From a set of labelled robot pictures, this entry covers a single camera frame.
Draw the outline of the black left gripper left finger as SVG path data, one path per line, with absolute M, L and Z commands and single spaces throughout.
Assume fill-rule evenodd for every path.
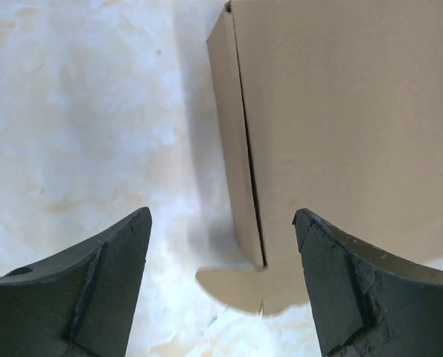
M 139 208 L 0 277 L 0 356 L 125 356 L 151 231 Z

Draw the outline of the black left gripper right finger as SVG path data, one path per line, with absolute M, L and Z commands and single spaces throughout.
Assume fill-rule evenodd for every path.
M 443 271 L 293 218 L 322 356 L 443 356 Z

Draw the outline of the brown cardboard box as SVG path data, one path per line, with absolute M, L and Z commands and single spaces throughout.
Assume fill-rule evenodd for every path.
M 443 256 L 443 1 L 228 1 L 208 53 L 235 236 L 199 284 L 265 315 L 307 301 L 308 208 L 417 263 Z

